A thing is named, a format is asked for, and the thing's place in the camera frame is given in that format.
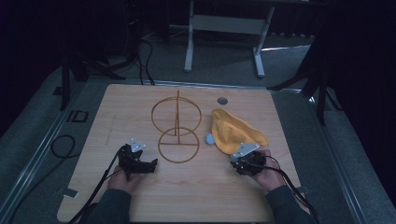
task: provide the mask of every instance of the wooden tabletop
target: wooden tabletop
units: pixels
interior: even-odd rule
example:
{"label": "wooden tabletop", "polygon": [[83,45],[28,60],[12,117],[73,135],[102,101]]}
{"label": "wooden tabletop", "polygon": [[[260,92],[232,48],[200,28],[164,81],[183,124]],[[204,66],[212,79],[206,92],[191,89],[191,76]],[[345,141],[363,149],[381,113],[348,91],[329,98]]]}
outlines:
{"label": "wooden tabletop", "polygon": [[[202,121],[194,131],[199,140],[196,156],[184,163],[172,163],[158,149],[161,135],[151,120],[151,109],[162,99],[179,96],[195,103]],[[227,105],[218,99],[225,97]],[[142,161],[158,159],[154,174],[147,175],[134,192],[130,218],[133,222],[259,222],[273,220],[263,193],[250,177],[239,175],[230,156],[205,142],[210,133],[211,111],[223,108],[264,133],[281,169],[296,187],[300,182],[270,92],[225,88],[110,85],[99,107],[91,131],[69,184],[77,198],[64,197],[58,212],[61,221],[70,220],[87,202],[117,150],[131,138],[146,144]],[[192,130],[198,123],[197,107],[179,101],[179,124]],[[153,118],[160,129],[175,127],[176,101],[158,105]],[[194,142],[193,134],[182,141]],[[195,147],[164,148],[175,161],[191,157]],[[94,199],[106,190],[102,186]]]}

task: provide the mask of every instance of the sleeve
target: sleeve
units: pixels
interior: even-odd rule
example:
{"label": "sleeve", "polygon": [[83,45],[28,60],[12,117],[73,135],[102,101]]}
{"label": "sleeve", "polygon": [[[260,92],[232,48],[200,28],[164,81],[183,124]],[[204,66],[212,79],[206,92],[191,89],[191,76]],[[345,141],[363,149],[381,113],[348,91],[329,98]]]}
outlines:
{"label": "sleeve", "polygon": [[127,224],[131,195],[120,189],[107,189],[88,217],[88,224]]}
{"label": "sleeve", "polygon": [[265,197],[273,210],[276,224],[317,223],[297,204],[288,186],[271,190]]}

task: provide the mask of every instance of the yellow towel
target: yellow towel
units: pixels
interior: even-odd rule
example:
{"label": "yellow towel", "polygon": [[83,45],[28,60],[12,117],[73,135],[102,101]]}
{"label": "yellow towel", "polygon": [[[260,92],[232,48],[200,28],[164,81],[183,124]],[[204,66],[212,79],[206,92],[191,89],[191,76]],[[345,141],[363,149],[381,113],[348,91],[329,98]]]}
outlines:
{"label": "yellow towel", "polygon": [[212,119],[212,134],[216,146],[226,154],[237,152],[241,143],[268,146],[263,133],[223,109],[214,109]]}

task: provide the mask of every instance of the person's hand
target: person's hand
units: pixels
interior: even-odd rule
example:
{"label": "person's hand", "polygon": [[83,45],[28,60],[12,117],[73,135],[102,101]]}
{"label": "person's hand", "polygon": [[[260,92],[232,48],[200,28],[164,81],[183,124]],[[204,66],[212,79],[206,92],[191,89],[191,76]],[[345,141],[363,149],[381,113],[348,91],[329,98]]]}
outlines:
{"label": "person's hand", "polygon": [[[268,149],[258,150],[265,156],[271,156],[271,152]],[[266,157],[265,166],[279,169],[279,165],[274,162],[271,158]],[[268,193],[269,191],[279,188],[285,185],[285,181],[280,173],[277,171],[262,169],[262,171],[252,177],[262,187],[262,189]]]}
{"label": "person's hand", "polygon": [[108,189],[120,189],[129,194],[132,194],[137,184],[143,178],[144,175],[131,176],[130,180],[126,179],[125,171],[122,170],[118,165],[114,168],[114,175],[110,177],[108,181]]}

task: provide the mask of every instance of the cable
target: cable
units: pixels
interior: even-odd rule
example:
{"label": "cable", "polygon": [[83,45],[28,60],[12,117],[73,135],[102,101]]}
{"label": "cable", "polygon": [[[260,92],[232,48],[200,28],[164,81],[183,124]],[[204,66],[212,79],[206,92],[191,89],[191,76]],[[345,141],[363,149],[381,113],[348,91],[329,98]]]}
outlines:
{"label": "cable", "polygon": [[142,39],[146,39],[152,35],[155,35],[155,32],[151,32],[150,34],[143,36]]}
{"label": "cable", "polygon": [[103,176],[101,178],[101,180],[99,181],[98,185],[96,186],[96,188],[94,189],[93,193],[91,194],[91,197],[88,199],[88,201],[82,206],[82,208],[79,210],[79,212],[68,222],[69,224],[73,224],[79,217],[82,216],[82,214],[84,214],[84,212],[88,209],[88,207],[90,206],[91,202],[93,201],[93,199],[95,198],[96,194],[98,193],[99,189],[102,187],[103,183],[105,183],[105,181],[108,179],[108,173],[110,172],[111,167],[113,166],[114,161],[116,160],[116,158],[119,156],[120,151],[118,150],[116,155],[114,156],[113,160],[111,161],[111,163],[108,165],[108,168],[105,170],[105,172],[103,173]]}
{"label": "cable", "polygon": [[[264,156],[264,157],[271,158],[271,159],[274,160],[276,163],[278,163],[277,160],[274,159],[273,157],[270,157],[270,156]],[[317,211],[315,210],[315,208],[314,208],[314,207],[312,206],[312,204],[309,203],[309,201],[300,193],[300,191],[298,191],[297,188],[294,187],[294,185],[293,185],[293,183],[291,182],[290,178],[288,177],[288,175],[287,175],[283,170],[281,170],[281,169],[276,169],[276,168],[274,168],[274,167],[265,166],[265,165],[264,165],[264,166],[256,165],[256,164],[253,164],[253,163],[249,163],[248,165],[254,166],[254,167],[259,167],[259,168],[262,168],[262,169],[268,169],[268,170],[272,170],[272,171],[276,171],[276,172],[280,173],[280,174],[282,175],[282,177],[286,180],[286,182],[287,182],[288,186],[290,187],[290,189],[291,189],[291,191],[292,191],[294,197],[295,197],[298,201],[300,201],[305,207],[307,207],[307,208],[309,209],[309,211],[311,212],[311,214],[312,214],[314,220],[315,220],[317,223],[319,223],[319,222],[318,222],[318,214],[317,214]]]}
{"label": "cable", "polygon": [[[69,151],[67,152],[67,154],[65,156],[58,154],[57,152],[55,152],[55,148],[54,145],[55,143],[61,139],[61,138],[69,138],[72,140],[72,146],[70,147]],[[52,174],[52,172],[54,172],[56,169],[58,169],[62,163],[64,163],[65,160],[67,159],[71,159],[71,158],[75,158],[77,156],[80,155],[80,153],[76,153],[74,155],[71,155],[71,153],[73,152],[73,150],[75,149],[75,145],[76,145],[76,140],[72,135],[69,134],[64,134],[64,135],[60,135],[58,137],[56,137],[55,139],[52,140],[51,144],[50,144],[50,150],[52,152],[52,154],[57,157],[57,158],[61,158],[62,160],[60,162],[58,162],[58,164],[56,164],[48,173],[46,173],[40,180],[38,180],[38,182],[23,196],[23,198],[20,200],[20,202],[18,203],[17,207],[15,208],[14,212],[12,213],[12,216],[9,220],[8,223],[12,223],[14,221],[15,215],[17,214],[18,210],[20,209],[22,203],[29,197],[29,195],[49,176]]]}
{"label": "cable", "polygon": [[113,174],[109,175],[108,177],[106,177],[106,179],[109,179],[111,176],[113,176],[114,174],[118,173],[120,171],[120,169],[116,172],[114,172]]}
{"label": "cable", "polygon": [[133,56],[129,55],[129,56],[124,56],[124,57],[125,57],[124,62],[111,64],[109,66],[106,66],[106,68],[110,69],[111,71],[115,71],[115,70],[121,69],[123,67],[126,67],[128,65],[129,66],[126,69],[129,69],[130,67],[134,66],[134,64],[136,63],[136,59],[137,59],[137,57],[135,55],[133,55]]}
{"label": "cable", "polygon": [[142,60],[141,60],[140,56],[137,55],[137,61],[139,62],[139,66],[138,66],[138,67],[139,67],[140,83],[141,83],[142,85],[144,85],[144,83],[143,83],[143,78],[142,78],[142,73],[143,73],[143,70],[144,70],[144,71],[146,72],[146,75],[148,76],[148,80],[149,80],[151,86],[155,86],[154,79],[152,79],[152,77],[151,77],[151,75],[150,75],[150,73],[149,73],[149,59],[151,58],[152,51],[153,51],[153,47],[152,47],[152,45],[151,45],[148,41],[146,41],[146,40],[144,40],[144,39],[142,39],[141,41],[142,41],[143,43],[145,43],[145,44],[147,44],[147,45],[150,46],[150,52],[149,52],[149,54],[148,54],[148,58],[147,58],[147,60],[146,60],[146,64],[145,64],[145,65],[142,64]]}

